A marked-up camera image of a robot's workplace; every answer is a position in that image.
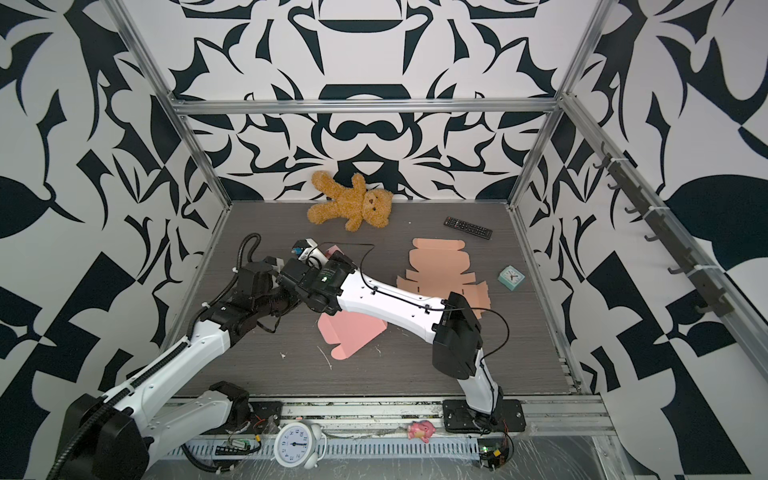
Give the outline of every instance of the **patterned wallpaper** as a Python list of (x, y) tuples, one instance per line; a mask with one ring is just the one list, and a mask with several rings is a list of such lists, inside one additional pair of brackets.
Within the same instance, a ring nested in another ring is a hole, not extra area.
[(222, 211), (99, 2), (0, 0), (0, 477), (143, 368)]
[[(596, 0), (126, 0), (179, 99), (552, 97)], [(314, 170), (400, 198), (506, 198), (543, 116), (196, 116), (234, 200)]]
[[(763, 315), (765, 18), (760, 0), (620, 0), (575, 91)], [(768, 384), (596, 163), (564, 119), (521, 203), (585, 387), (638, 478), (765, 478)]]

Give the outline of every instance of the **gray wooden floor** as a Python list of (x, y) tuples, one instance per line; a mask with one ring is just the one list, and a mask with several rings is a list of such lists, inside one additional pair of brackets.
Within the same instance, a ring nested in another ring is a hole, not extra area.
[[(511, 328), (507, 346), (488, 358), (493, 378), (506, 394), (564, 393), (568, 391), (544, 312), (529, 278), (515, 292), (498, 280), (512, 265), (526, 276), (520, 246), (503, 204), (394, 204), (390, 224), (377, 229), (367, 223), (355, 233), (344, 230), (343, 219), (313, 225), (306, 219), (309, 204), (235, 203), (224, 225), (207, 271), (194, 295), (194, 304), (215, 297), (231, 278), (237, 247), (249, 232), (261, 233), (254, 258), (290, 258), (298, 239), (316, 242), (374, 243), (363, 269), (373, 278), (395, 284), (410, 267), (408, 252), (415, 237), (460, 239), (466, 242), (469, 271), (488, 282), (491, 308), (502, 313)], [(442, 225), (448, 215), (494, 230), (483, 240)], [(340, 245), (356, 262), (367, 247)], [(215, 359), (182, 388), (181, 395), (199, 395), (209, 385), (227, 380), (260, 396), (418, 396), (456, 395), (458, 383), (432, 367), (431, 347), (397, 326), (387, 330), (347, 360), (334, 360), (316, 326), (319, 318), (305, 306), (283, 317), (277, 333), (253, 330), (225, 355)], [(263, 319), (270, 325), (273, 319)], [(492, 313), (481, 319), (485, 351), (505, 336), (501, 320)], [(332, 369), (321, 353), (328, 357)]]

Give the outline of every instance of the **brown plush toy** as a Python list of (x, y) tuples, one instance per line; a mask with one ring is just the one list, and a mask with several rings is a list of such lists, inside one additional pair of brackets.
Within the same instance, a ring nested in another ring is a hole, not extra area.
[(392, 193), (375, 189), (366, 191), (366, 179), (361, 174), (352, 177), (352, 188), (339, 185), (328, 172), (317, 171), (312, 175), (312, 185), (325, 195), (333, 198), (326, 204), (312, 205), (306, 213), (310, 222), (320, 225), (326, 220), (348, 218), (344, 228), (357, 231), (363, 220), (374, 227), (386, 227), (392, 211)]

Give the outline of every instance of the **white alarm clock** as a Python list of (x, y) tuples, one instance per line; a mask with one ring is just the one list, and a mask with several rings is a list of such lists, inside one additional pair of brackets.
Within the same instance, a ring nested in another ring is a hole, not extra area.
[(326, 440), (326, 449), (328, 438), (323, 433), (320, 425), (307, 425), (302, 422), (293, 422), (285, 425), (275, 437), (275, 459), (283, 467), (298, 467), (304, 465), (304, 468), (313, 468), (317, 462), (325, 456), (319, 455), (320, 439)]

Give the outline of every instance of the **black remote control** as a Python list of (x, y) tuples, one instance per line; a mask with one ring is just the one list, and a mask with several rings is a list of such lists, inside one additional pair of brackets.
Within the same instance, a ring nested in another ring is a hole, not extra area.
[(493, 230), (489, 230), (487, 228), (480, 227), (479, 225), (465, 222), (464, 220), (459, 220), (453, 217), (447, 217), (445, 222), (443, 222), (443, 225), (455, 228), (456, 230), (461, 230), (462, 232), (471, 233), (472, 235), (477, 235), (478, 237), (485, 238), (486, 240), (490, 240), (491, 233), (493, 233)]

